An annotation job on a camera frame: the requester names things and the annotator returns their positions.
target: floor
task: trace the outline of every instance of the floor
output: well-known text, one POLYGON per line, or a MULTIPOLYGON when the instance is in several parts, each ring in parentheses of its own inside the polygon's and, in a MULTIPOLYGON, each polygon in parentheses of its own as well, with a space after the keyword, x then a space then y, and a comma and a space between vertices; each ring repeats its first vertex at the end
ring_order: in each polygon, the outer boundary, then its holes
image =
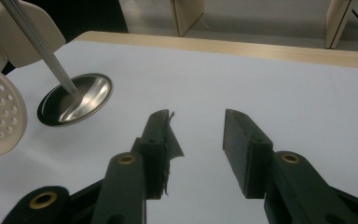
MULTIPOLYGON (((328 0, 204 1, 204 14, 184 37, 324 48, 328 0)), ((130 33, 176 36, 170 0, 120 4, 130 33)), ((358 51, 358 20, 352 14, 337 49, 358 51)))

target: white table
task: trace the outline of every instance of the white table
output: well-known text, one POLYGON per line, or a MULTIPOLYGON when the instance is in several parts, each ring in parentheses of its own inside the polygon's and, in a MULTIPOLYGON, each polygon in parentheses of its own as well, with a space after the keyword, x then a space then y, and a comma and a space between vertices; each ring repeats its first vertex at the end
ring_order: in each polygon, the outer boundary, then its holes
POLYGON ((29 123, 0 156, 0 221, 34 189, 72 194, 103 178, 110 158, 129 151, 148 116, 165 108, 175 111, 186 156, 171 163, 170 196, 147 202, 148 223, 268 223, 263 201, 243 197, 222 150, 226 108, 248 114, 276 151, 305 156, 328 184, 358 197, 358 68, 87 41, 56 55, 73 77, 110 76, 112 98, 92 117, 52 128, 36 117, 58 84, 44 63, 8 75, 29 123))

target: white tabletop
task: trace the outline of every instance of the white tabletop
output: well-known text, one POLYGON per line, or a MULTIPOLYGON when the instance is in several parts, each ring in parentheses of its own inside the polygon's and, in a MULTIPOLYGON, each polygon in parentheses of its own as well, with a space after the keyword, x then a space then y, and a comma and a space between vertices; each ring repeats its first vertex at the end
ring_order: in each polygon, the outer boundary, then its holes
POLYGON ((175 112, 185 156, 171 163, 169 196, 147 201, 148 223, 268 223, 246 200, 222 150, 225 109, 248 114, 274 149, 305 156, 328 184, 358 197, 358 69, 179 49, 76 41, 56 53, 71 77, 108 75, 108 103, 78 124, 41 124, 36 109, 58 85, 43 62, 8 75, 28 110, 20 143, 0 156, 0 222, 34 189, 75 193, 129 151, 148 116, 175 112))

